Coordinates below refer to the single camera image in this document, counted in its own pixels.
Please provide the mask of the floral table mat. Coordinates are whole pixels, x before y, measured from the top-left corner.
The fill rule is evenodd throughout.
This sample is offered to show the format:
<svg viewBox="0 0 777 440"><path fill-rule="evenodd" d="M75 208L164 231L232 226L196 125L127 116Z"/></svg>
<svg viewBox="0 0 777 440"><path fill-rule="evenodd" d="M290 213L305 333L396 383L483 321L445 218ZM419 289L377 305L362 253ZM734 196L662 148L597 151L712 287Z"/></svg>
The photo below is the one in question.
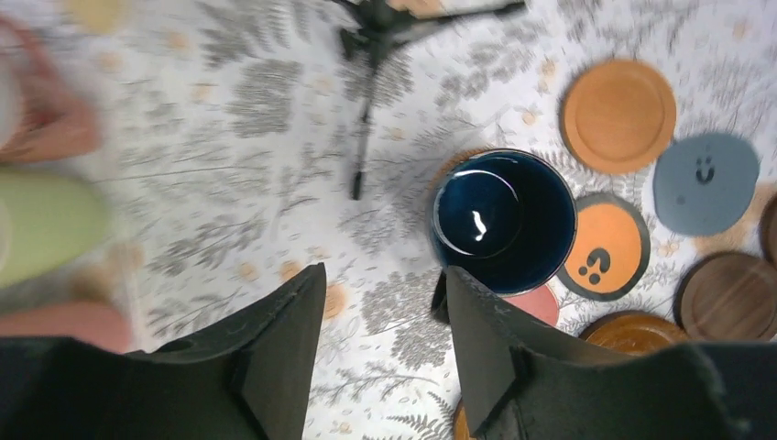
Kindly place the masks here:
<svg viewBox="0 0 777 440"><path fill-rule="evenodd" d="M572 335L625 310L672 315L704 255L760 250L776 190L773 1L534 1L523 16L455 27L392 56L376 84L363 198L349 196L364 65L340 58L347 14L325 1L4 1L100 110L105 150L60 162L108 194L114 246L1 294L11 312L113 290L155 348L225 318L321 262L329 283L302 437L448 439L460 388L429 305L439 267L427 184L455 152L527 149L575 195L614 193L643 213L651 261L635 289L595 302L553 280ZM652 171L610 176L568 152L557 120L586 66L634 57L677 103L674 134L749 139L761 171L727 232L682 236L653 209Z"/></svg>

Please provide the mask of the dark blue mug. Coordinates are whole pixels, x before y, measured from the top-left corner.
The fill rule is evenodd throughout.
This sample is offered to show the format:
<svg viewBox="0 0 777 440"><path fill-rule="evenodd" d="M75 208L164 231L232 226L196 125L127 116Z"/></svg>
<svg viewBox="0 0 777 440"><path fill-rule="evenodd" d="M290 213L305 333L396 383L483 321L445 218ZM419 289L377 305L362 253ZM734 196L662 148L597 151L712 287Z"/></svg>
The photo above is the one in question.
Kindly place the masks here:
<svg viewBox="0 0 777 440"><path fill-rule="evenodd" d="M466 270L503 300L556 275L575 241L577 214L564 177L546 160L492 148L440 181L426 223L442 269Z"/></svg>

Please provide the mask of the light green mug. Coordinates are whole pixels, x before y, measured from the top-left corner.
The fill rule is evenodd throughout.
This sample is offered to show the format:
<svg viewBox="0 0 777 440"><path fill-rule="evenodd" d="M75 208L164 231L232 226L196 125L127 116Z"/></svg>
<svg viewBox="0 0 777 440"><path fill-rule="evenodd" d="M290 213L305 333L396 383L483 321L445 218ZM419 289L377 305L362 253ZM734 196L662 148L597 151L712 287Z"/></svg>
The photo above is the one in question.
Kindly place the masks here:
<svg viewBox="0 0 777 440"><path fill-rule="evenodd" d="M109 205L87 182L49 171L1 169L1 287L54 270L108 236Z"/></svg>

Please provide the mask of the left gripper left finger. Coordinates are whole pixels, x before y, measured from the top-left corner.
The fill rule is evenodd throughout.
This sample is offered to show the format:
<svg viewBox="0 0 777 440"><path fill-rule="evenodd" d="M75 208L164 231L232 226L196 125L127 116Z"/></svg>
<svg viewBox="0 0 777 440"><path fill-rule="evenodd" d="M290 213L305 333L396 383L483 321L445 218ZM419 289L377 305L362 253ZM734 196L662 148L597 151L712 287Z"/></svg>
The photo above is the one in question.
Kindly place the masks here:
<svg viewBox="0 0 777 440"><path fill-rule="evenodd" d="M299 439L326 295L323 264L152 353L69 337L1 341L4 439Z"/></svg>

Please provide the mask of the red round coaster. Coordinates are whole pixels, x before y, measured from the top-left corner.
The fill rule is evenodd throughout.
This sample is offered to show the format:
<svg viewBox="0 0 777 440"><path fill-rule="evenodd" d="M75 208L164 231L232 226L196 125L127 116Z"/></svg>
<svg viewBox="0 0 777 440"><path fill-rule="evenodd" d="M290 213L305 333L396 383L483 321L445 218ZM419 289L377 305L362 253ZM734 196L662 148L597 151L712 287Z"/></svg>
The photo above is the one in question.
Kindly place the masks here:
<svg viewBox="0 0 777 440"><path fill-rule="evenodd" d="M547 284L531 291L504 297L503 300L550 326L556 326L558 323L559 305Z"/></svg>

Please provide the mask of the light wooden round coaster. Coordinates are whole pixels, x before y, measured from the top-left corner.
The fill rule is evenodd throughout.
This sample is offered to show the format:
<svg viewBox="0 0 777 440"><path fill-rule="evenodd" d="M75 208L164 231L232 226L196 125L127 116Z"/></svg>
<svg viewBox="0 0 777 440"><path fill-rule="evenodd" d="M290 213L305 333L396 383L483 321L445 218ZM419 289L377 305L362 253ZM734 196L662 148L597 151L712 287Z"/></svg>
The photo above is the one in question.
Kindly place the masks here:
<svg viewBox="0 0 777 440"><path fill-rule="evenodd" d="M571 154L588 168L627 174L653 163L676 126L673 88L639 60L600 62L567 88L559 127Z"/></svg>

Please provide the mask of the small pink mug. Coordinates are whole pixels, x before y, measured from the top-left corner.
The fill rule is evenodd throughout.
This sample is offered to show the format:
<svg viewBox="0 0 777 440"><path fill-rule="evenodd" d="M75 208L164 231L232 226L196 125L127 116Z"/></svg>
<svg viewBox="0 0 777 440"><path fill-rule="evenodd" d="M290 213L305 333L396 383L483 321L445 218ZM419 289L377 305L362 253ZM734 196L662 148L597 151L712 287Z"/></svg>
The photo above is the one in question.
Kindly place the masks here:
<svg viewBox="0 0 777 440"><path fill-rule="evenodd" d="M94 108L61 79L44 46L33 33L3 16L1 29L18 38L30 67L12 73L20 87L19 122L1 143L1 161L31 163L92 153L102 137Z"/></svg>

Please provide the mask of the woven rattan coaster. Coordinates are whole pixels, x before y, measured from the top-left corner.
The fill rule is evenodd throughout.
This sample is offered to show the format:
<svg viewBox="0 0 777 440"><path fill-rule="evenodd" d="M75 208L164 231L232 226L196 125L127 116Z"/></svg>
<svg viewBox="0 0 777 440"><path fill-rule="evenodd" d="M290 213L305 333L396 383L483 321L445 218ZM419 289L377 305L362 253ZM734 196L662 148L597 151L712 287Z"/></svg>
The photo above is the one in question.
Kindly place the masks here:
<svg viewBox="0 0 777 440"><path fill-rule="evenodd" d="M462 164L463 162L472 159L474 156L489 152L491 148L469 148L455 152L449 159L447 159L440 169L434 173L430 182L427 184L427 194L431 195L433 190L442 181L445 176L451 172L453 168Z"/></svg>

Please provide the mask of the blue round coaster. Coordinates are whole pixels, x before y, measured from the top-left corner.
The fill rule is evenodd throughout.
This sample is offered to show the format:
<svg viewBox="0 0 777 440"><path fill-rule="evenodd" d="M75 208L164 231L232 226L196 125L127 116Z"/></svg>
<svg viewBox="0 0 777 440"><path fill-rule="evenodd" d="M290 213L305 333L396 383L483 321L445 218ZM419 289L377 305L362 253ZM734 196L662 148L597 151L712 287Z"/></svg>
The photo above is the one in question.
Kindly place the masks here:
<svg viewBox="0 0 777 440"><path fill-rule="evenodd" d="M681 139L656 161L655 214L677 234L722 233L749 207L759 173L759 157L743 137L710 132Z"/></svg>

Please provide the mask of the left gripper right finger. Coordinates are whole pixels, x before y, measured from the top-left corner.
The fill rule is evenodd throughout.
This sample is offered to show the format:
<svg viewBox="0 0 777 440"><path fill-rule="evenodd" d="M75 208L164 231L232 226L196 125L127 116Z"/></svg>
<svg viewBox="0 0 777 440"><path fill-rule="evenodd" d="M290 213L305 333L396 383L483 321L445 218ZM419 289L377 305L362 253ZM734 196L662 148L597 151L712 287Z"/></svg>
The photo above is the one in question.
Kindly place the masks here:
<svg viewBox="0 0 777 440"><path fill-rule="evenodd" d="M446 272L469 428L479 439L773 439L776 346L685 342L631 356Z"/></svg>

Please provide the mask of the brown wooden coaster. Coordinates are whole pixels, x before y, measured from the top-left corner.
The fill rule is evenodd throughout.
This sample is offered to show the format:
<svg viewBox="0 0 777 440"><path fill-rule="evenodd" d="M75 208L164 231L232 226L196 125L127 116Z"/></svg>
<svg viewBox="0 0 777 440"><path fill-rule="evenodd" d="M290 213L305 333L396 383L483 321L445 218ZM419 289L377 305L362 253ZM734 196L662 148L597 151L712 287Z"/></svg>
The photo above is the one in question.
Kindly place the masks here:
<svg viewBox="0 0 777 440"><path fill-rule="evenodd" d="M469 427L466 420L465 408L463 401L460 400L455 408L453 416L453 439L454 440L475 440L470 435Z"/></svg>

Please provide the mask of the dark brown coaster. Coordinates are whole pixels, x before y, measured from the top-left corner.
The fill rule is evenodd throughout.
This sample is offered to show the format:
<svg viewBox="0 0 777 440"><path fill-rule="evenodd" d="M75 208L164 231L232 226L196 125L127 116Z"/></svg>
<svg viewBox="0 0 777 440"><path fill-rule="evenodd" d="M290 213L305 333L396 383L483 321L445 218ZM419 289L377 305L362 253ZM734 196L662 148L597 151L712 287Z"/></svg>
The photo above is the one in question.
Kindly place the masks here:
<svg viewBox="0 0 777 440"><path fill-rule="evenodd" d="M776 266L777 201L774 195L766 204L761 216L759 239L764 258Z"/></svg>
<svg viewBox="0 0 777 440"><path fill-rule="evenodd" d="M704 258L680 281L673 312L693 339L772 341L776 337L776 268L740 252Z"/></svg>

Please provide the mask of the brown wooden knob lid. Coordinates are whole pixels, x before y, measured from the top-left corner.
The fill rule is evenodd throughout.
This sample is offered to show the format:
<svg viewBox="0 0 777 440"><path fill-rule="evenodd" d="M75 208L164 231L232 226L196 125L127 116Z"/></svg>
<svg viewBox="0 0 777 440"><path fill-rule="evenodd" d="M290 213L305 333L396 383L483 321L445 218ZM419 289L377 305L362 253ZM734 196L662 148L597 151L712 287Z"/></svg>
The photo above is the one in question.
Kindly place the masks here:
<svg viewBox="0 0 777 440"><path fill-rule="evenodd" d="M646 355L690 340L678 325L639 311L603 316L579 337L588 343L629 355Z"/></svg>

